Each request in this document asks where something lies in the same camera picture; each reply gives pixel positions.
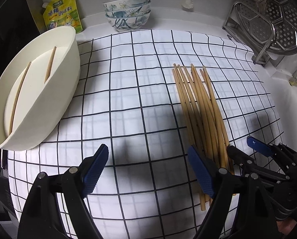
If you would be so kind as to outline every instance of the floral ceramic bowl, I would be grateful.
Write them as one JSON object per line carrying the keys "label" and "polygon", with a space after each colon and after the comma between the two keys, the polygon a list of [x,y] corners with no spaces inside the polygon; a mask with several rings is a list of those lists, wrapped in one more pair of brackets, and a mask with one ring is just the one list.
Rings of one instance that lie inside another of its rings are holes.
{"label": "floral ceramic bowl", "polygon": [[115,12],[147,4],[149,0],[110,0],[103,3],[105,12]]}
{"label": "floral ceramic bowl", "polygon": [[110,18],[106,16],[106,18],[113,28],[115,28],[118,32],[122,32],[130,31],[143,26],[147,22],[150,14],[151,11],[138,17]]}
{"label": "floral ceramic bowl", "polygon": [[138,17],[147,14],[151,10],[150,5],[151,1],[149,1],[147,4],[137,7],[128,8],[116,12],[107,12],[105,15],[110,18]]}

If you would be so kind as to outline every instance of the yellow seasoning packet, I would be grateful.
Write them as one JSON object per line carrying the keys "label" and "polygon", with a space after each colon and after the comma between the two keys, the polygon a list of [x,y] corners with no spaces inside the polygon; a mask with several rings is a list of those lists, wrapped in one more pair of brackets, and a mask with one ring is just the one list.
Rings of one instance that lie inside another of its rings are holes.
{"label": "yellow seasoning packet", "polygon": [[43,18],[47,30],[67,25],[74,27],[76,33],[82,31],[76,0],[51,0]]}

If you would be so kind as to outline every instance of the cream-colored basin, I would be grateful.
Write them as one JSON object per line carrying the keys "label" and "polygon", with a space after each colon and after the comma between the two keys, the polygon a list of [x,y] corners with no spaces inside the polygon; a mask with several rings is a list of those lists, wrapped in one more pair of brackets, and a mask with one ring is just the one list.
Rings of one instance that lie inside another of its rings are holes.
{"label": "cream-colored basin", "polygon": [[[71,26],[49,30],[27,44],[9,63],[0,78],[0,148],[31,149],[60,121],[79,81],[80,56],[75,36]],[[50,77],[44,82],[54,47]],[[16,93],[29,62],[9,134]]]}

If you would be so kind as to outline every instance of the metal steamer rack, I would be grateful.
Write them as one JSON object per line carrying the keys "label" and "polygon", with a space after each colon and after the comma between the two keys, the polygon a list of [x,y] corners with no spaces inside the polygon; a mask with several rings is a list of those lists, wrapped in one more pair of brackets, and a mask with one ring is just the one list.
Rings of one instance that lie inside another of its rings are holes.
{"label": "metal steamer rack", "polygon": [[253,50],[255,64],[266,64],[270,59],[267,52],[297,53],[297,5],[293,0],[237,0],[223,29]]}

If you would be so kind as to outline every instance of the cartoon chicken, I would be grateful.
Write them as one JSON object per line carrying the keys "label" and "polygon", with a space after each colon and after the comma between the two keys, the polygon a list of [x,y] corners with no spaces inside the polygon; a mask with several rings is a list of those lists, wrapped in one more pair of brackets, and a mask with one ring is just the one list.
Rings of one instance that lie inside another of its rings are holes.
{"label": "cartoon chicken", "polygon": [[70,13],[68,13],[67,19],[66,19],[66,25],[76,27],[79,25],[79,23],[75,19],[72,18]]}

